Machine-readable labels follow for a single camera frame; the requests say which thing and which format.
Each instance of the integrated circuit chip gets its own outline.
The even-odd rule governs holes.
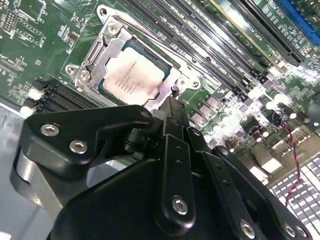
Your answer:
[[[213,114],[213,111],[208,108],[206,105],[202,105],[201,107],[199,107],[199,111],[204,115],[204,116],[209,116]]]
[[[157,87],[165,77],[160,68],[131,47],[111,58],[106,68],[103,88],[130,105],[143,105],[156,98]]]
[[[206,102],[214,108],[221,108],[223,106],[223,104],[219,102],[214,96],[210,96]]]
[[[191,119],[198,125],[202,125],[206,121],[206,119],[200,116],[198,113],[191,115]]]
[[[46,2],[43,0],[22,0],[19,10],[34,21],[38,21]]]

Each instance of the black connector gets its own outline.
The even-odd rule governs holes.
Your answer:
[[[299,66],[305,60],[304,56],[250,0],[230,0],[230,2],[288,63]]]
[[[100,106],[79,92],[63,85],[57,79],[43,81],[37,77],[32,83],[32,87],[42,91],[43,95],[39,100],[26,98],[23,105],[30,109],[36,109],[36,113],[60,112],[79,109],[99,108]]]

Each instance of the cable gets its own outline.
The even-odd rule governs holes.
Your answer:
[[[285,128],[285,131],[290,135],[290,139],[291,139],[291,145],[292,145],[292,148],[293,148],[293,157],[294,157],[294,160],[295,160],[295,166],[296,166],[296,182],[293,184],[292,188],[290,189],[290,191],[288,192],[288,195],[286,196],[285,198],[285,206],[287,207],[288,204],[289,204],[289,199],[290,199],[290,196],[295,192],[297,191],[297,187],[298,185],[301,183],[301,173],[300,173],[300,165],[299,165],[299,159],[298,159],[298,155],[297,155],[297,150],[296,150],[296,143],[295,143],[295,138],[294,136],[291,134],[289,128],[288,128],[288,125],[283,122],[283,126]]]

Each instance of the green circuit board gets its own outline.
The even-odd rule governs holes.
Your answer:
[[[164,21],[163,12],[155,7],[153,1],[138,2],[142,9],[160,17],[168,28],[174,29],[186,45],[195,50],[199,49],[199,43],[188,38],[183,29],[176,28],[170,20]],[[185,16],[183,11],[173,6],[172,1],[160,2],[167,10],[167,14],[177,23],[192,29],[194,36],[201,42],[207,41],[202,30],[190,20],[189,16]],[[319,47],[310,44],[272,0],[254,2],[265,15],[264,18],[269,19],[304,57],[304,61],[299,66],[289,64],[273,43],[264,38],[260,29],[248,22],[246,16],[239,13],[231,1],[180,0],[177,2],[186,8],[193,9],[208,28],[224,39],[223,41],[229,46],[228,49],[241,54],[242,60],[233,60],[227,51],[213,43],[212,48],[216,50],[218,59],[225,63],[219,65],[212,59],[211,64],[216,68],[217,73],[244,91],[245,87],[239,84],[239,80],[248,77],[248,73],[242,63],[245,62],[250,68],[260,72],[268,67],[273,71],[277,84],[272,89],[265,89],[257,81],[252,80],[253,83],[257,83],[253,94],[270,94],[277,89],[287,96],[288,104],[294,110],[304,111],[308,108],[311,97],[319,91]],[[0,0],[0,95],[22,106],[32,81],[37,76],[45,80],[56,78],[76,90],[73,81],[65,72],[65,66],[81,64],[103,27],[96,10],[101,4],[129,13],[155,36],[159,36],[157,23],[145,18],[126,0]],[[209,15],[223,23],[236,40],[224,34],[221,28],[208,18]],[[163,39],[169,46],[174,45],[170,37]],[[242,51],[240,45],[245,46],[250,54]],[[191,59],[187,52],[179,49],[179,46],[174,49],[182,56]],[[198,90],[186,89],[179,99],[185,103],[191,121],[192,116],[199,112],[199,108],[209,96],[219,101],[219,108],[203,117],[203,122],[193,122],[193,125],[203,132],[208,132],[215,143],[223,143],[231,133],[240,130],[240,121],[246,122],[252,116],[262,122],[266,128],[274,131],[271,124],[262,116],[262,105],[258,98],[252,97],[253,104],[244,106],[225,81],[216,77],[208,79],[201,74],[198,78],[201,81],[201,87]],[[103,106],[101,102],[91,98],[85,92],[82,94]],[[223,131],[217,133],[212,130],[211,123],[220,122],[219,116],[222,112],[232,114],[238,121],[236,121],[237,124],[222,125]],[[234,141],[240,142],[242,146],[248,143],[249,146],[254,144],[254,141],[246,136],[236,137]]]

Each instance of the cpu socket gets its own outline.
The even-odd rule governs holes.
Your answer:
[[[188,84],[190,78],[178,63],[168,61],[167,53],[160,55],[128,30],[119,17],[146,29],[127,13],[100,5],[97,14],[104,25],[82,64],[65,66],[79,91],[109,107],[141,105],[152,110],[173,93],[173,86],[180,93],[200,87],[198,79]]]

